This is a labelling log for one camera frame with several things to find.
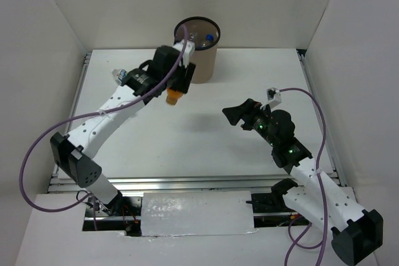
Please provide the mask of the clear bottle blue label white cap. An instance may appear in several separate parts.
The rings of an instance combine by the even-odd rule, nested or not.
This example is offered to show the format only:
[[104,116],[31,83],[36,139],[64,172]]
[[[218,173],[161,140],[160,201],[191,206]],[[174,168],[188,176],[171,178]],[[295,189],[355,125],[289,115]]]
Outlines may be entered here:
[[190,32],[189,33],[189,40],[194,43],[196,49],[202,48],[202,36],[197,32]]

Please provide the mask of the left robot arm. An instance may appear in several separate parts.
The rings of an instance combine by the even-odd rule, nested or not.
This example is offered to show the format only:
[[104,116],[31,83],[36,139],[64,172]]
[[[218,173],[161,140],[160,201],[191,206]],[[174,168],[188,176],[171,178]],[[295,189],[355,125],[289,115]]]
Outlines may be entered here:
[[118,214],[127,200],[102,173],[94,158],[108,138],[164,90],[186,94],[195,71],[193,42],[156,49],[151,60],[129,71],[96,116],[86,118],[66,135],[50,139],[56,165],[80,188],[92,193],[106,214]]

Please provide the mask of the clear bottle blue-white label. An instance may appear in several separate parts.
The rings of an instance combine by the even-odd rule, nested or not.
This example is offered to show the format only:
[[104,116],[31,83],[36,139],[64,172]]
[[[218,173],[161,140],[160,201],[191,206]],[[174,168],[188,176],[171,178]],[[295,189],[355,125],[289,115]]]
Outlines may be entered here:
[[112,70],[112,75],[114,80],[117,82],[118,85],[121,85],[124,78],[127,76],[127,71],[125,69],[114,69]]

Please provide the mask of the small orange plastic bottle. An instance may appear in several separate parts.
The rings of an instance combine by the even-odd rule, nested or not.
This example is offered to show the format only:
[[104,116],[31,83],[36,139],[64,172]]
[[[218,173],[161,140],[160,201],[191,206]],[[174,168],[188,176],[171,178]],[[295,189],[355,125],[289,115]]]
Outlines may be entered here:
[[179,91],[176,91],[176,90],[168,88],[166,90],[166,103],[171,105],[171,106],[174,106],[174,105],[177,104],[178,100],[182,96],[183,96],[182,92],[179,92]]

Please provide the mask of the small bottle blue cap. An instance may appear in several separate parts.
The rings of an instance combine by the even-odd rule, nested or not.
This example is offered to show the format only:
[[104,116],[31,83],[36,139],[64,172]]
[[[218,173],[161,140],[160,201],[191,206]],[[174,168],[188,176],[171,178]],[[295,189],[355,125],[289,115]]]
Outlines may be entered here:
[[214,37],[213,37],[213,35],[211,35],[211,34],[206,34],[205,38],[203,39],[203,41],[202,41],[201,44],[200,44],[200,47],[201,47],[202,49],[204,49],[204,48],[206,48],[206,47],[208,47],[208,46],[213,45],[213,42],[214,42]]

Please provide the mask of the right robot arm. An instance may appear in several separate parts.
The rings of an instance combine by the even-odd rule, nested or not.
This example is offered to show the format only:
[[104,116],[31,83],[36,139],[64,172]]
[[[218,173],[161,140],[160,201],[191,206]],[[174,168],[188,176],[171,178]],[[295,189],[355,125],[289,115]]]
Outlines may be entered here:
[[338,258],[357,265],[383,244],[383,217],[366,210],[348,196],[321,168],[310,151],[294,136],[295,125],[284,110],[271,110],[252,99],[222,113],[233,126],[254,130],[272,147],[272,158],[292,179],[271,196],[278,211],[302,214],[322,231]]

